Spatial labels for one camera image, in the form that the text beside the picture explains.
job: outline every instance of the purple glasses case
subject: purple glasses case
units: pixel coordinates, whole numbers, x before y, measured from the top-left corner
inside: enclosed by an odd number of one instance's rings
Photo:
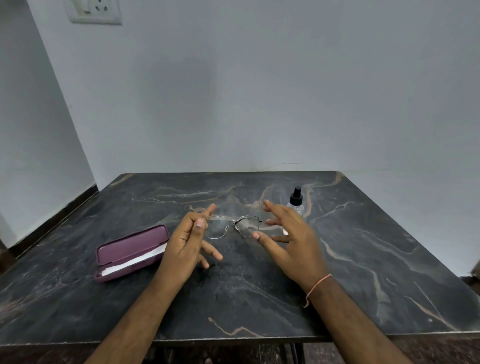
[[[167,241],[167,228],[164,225],[158,225],[99,246],[96,250],[96,261],[101,267],[95,275],[95,280],[97,282],[106,282],[149,266],[161,259],[163,252],[102,276],[104,269],[126,263],[158,248],[162,244],[166,244]]]

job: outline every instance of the electrical outlet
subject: electrical outlet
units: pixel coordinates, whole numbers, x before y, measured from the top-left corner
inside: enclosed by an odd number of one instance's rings
[[[63,0],[72,23],[121,24],[119,0]]]

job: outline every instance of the forearm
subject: forearm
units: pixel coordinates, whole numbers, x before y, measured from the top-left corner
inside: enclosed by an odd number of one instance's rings
[[[141,363],[176,293],[154,278],[85,363]]]
[[[328,278],[315,288],[310,301],[345,363],[412,364],[333,278]]]

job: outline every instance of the black marble tabletop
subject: black marble tabletop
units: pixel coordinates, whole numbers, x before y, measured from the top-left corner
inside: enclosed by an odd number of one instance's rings
[[[158,264],[95,283],[97,246],[158,224],[172,232],[211,202],[219,215],[266,219],[263,200],[286,204],[297,185],[333,276],[383,332],[480,331],[478,296],[339,172],[130,173],[0,276],[0,346],[101,341]],[[317,313],[302,308],[303,292],[253,238],[230,228],[211,242],[224,260],[193,272],[156,341],[328,339]]]

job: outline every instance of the white cleaning cloth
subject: white cleaning cloth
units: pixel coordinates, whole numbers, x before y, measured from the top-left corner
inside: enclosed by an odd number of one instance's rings
[[[142,261],[144,261],[148,258],[151,258],[151,257],[153,257],[157,254],[163,253],[165,251],[166,247],[167,247],[167,244],[162,244],[158,248],[155,248],[154,250],[151,250],[148,253],[145,253],[145,254],[143,254],[141,256],[138,256],[134,259],[131,259],[128,262],[125,262],[125,263],[120,264],[118,266],[105,268],[105,270],[103,270],[100,275],[101,276],[106,276],[107,274],[111,274],[111,273],[116,272],[117,270],[120,270],[122,268],[129,267],[129,266],[134,265],[135,263],[142,262]]]

